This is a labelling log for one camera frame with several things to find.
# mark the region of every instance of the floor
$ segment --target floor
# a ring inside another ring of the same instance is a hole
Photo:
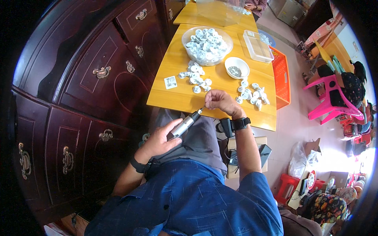
[[[319,160],[321,164],[316,167],[316,170],[318,178],[322,180],[328,179],[328,171],[354,170],[355,160],[347,158],[345,142],[340,140],[343,138],[340,124],[334,119],[321,126],[321,119],[309,120],[307,118],[308,112],[319,105],[320,101],[316,97],[314,89],[306,91],[302,89],[304,87],[302,72],[308,71],[310,65],[292,47],[299,42],[297,35],[292,28],[278,20],[270,8],[263,13],[258,23],[265,27],[261,28],[262,30],[266,31],[265,29],[268,28],[270,31],[280,34],[279,38],[286,39],[280,40],[271,35],[276,41],[276,49],[287,57],[291,83],[291,104],[277,111],[276,132],[253,128],[256,137],[267,136],[268,146],[273,150],[268,159],[268,171],[264,173],[273,194],[278,192],[281,174],[288,171],[291,149],[297,142],[308,142],[321,138],[322,159]],[[239,179],[227,179],[226,185],[237,189]]]

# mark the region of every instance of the pink plastic chair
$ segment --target pink plastic chair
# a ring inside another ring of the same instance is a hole
[[[360,112],[359,109],[357,109],[352,103],[350,103],[350,101],[342,93],[341,87],[337,83],[336,75],[320,78],[312,82],[311,84],[307,85],[306,87],[304,87],[303,90],[306,90],[321,82],[324,82],[324,85],[325,85],[325,93],[322,94],[321,96],[321,99],[324,99],[324,101],[308,114],[309,120],[318,118],[319,116],[322,116],[328,112],[330,112],[330,114],[324,120],[322,120],[322,122],[320,123],[321,125],[342,113],[345,113],[351,116],[356,116],[358,120],[364,119],[364,115],[362,114],[362,112]],[[348,107],[331,105],[330,91],[332,90],[339,90],[342,100]]]

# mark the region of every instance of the orange plastic crate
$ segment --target orange plastic crate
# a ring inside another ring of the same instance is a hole
[[[274,82],[276,84],[277,110],[287,106],[291,102],[290,98],[290,77],[289,67],[285,54],[272,48],[274,60],[272,61]]]

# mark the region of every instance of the brass handle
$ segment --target brass handle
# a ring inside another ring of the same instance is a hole
[[[144,51],[143,51],[142,46],[140,46],[140,47],[135,46],[135,49],[136,49],[136,52],[138,53],[139,57],[142,58],[143,55],[144,55]]]
[[[172,9],[169,9],[169,18],[173,20],[173,11]]]
[[[127,71],[128,72],[133,73],[135,71],[135,68],[133,67],[133,65],[128,60],[126,61],[126,65],[127,65]]]
[[[135,19],[137,20],[143,20],[147,16],[147,9],[143,9],[141,12],[139,12],[138,15],[135,16]]]
[[[19,154],[21,155],[20,164],[22,166],[22,177],[28,179],[28,175],[31,174],[31,163],[29,153],[23,149],[23,143],[19,143]]]
[[[104,133],[100,133],[99,137],[104,141],[107,142],[109,139],[113,138],[113,131],[111,129],[104,130]]]
[[[94,69],[92,74],[95,74],[98,79],[106,78],[109,75],[109,72],[112,68],[110,66],[101,67],[99,69]]]
[[[68,147],[63,148],[63,174],[67,174],[73,168],[73,154],[68,151]]]

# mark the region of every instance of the sticker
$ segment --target sticker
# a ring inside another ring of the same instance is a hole
[[[177,87],[176,77],[175,76],[171,76],[171,77],[165,78],[164,79],[164,83],[166,84],[166,89],[176,88]]]

